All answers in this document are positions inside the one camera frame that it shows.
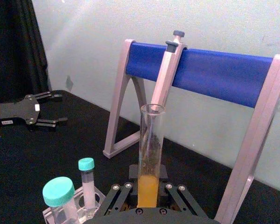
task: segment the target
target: teal cap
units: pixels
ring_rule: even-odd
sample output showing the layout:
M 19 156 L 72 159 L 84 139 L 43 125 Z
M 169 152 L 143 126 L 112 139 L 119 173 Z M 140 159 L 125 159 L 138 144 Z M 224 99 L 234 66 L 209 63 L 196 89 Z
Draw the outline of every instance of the teal cap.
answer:
M 61 176 L 46 183 L 42 189 L 42 196 L 47 206 L 58 207 L 66 204 L 75 194 L 73 181 Z
M 84 158 L 80 159 L 78 162 L 79 170 L 87 171 L 94 168 L 94 160 L 93 158 Z

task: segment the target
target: black table surface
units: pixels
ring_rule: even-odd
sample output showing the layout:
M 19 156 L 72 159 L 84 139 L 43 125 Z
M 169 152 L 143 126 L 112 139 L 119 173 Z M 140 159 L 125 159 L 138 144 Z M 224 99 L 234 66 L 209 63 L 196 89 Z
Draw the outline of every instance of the black table surface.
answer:
M 111 185 L 128 181 L 130 164 L 138 163 L 138 144 L 115 157 L 103 155 L 109 112 L 66 91 L 63 102 L 41 105 L 41 117 L 68 117 L 56 132 L 30 132 L 25 125 L 5 126 L 0 132 L 0 223 L 44 223 L 47 208 L 42 188 L 47 181 L 67 176 L 81 186 L 77 162 L 95 160 L 95 185 L 107 194 Z M 117 139 L 139 126 L 120 118 Z M 162 164 L 169 180 L 184 184 L 210 218 L 214 218 L 231 169 L 164 139 Z M 280 224 L 280 191 L 254 181 L 236 217 L 236 224 Z

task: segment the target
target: blue padded bar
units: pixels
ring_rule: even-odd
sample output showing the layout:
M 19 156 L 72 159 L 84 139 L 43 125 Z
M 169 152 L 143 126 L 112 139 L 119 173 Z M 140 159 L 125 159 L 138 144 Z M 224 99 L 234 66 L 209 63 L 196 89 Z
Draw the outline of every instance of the blue padded bar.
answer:
M 133 43 L 126 73 L 156 81 L 166 46 Z M 172 86 L 254 108 L 272 58 L 184 50 Z

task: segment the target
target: glass cylinder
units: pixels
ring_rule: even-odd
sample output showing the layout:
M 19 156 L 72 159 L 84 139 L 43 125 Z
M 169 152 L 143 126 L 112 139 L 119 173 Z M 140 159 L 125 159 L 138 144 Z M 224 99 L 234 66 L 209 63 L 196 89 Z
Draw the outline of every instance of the glass cylinder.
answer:
M 161 105 L 141 107 L 138 207 L 154 208 L 157 205 L 164 115 L 165 108 Z

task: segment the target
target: orange liquid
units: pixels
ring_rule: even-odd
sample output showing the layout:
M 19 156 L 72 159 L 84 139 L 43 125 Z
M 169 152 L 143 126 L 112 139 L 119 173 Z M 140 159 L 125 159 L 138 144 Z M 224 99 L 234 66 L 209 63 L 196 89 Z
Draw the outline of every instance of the orange liquid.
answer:
M 155 176 L 143 175 L 138 178 L 138 207 L 155 208 L 158 188 L 159 180 Z

